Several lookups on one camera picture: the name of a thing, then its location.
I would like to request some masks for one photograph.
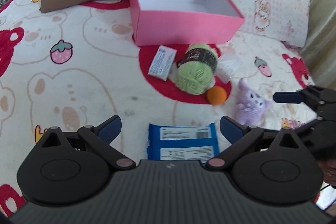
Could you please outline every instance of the black yarn label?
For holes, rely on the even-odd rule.
[[[181,66],[182,64],[190,61],[198,61],[207,64],[211,68],[212,73],[215,73],[217,59],[211,51],[208,51],[204,48],[193,48],[184,54],[184,57],[179,65]]]

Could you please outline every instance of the bed sheet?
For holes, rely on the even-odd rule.
[[[139,161],[147,157],[148,123],[205,126],[215,122],[220,149],[230,144],[220,134],[223,115],[233,117],[241,77],[267,100],[276,91],[313,84],[300,56],[274,39],[237,32],[212,45],[219,54],[235,52],[243,64],[228,84],[230,96],[219,106],[147,76],[157,47],[132,41],[127,0],[94,1],[42,14],[40,0],[13,0],[0,12],[0,208],[10,215],[24,200],[16,172],[50,126],[74,131],[98,125],[112,115],[122,133],[112,146]],[[178,57],[186,45],[173,46]],[[263,64],[265,73],[256,65]],[[272,103],[258,126],[280,129],[289,120],[307,122],[315,114],[305,105]]]

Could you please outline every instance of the pink box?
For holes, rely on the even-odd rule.
[[[138,46],[229,41],[244,22],[231,0],[129,0]]]

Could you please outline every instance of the stuffed animal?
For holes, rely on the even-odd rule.
[[[271,106],[271,102],[266,101],[257,92],[250,89],[243,78],[239,80],[238,88],[240,94],[235,120],[244,126],[255,125],[264,111]]]

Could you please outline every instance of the hand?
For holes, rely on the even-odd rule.
[[[319,167],[323,172],[324,182],[336,185],[336,159],[319,161]]]

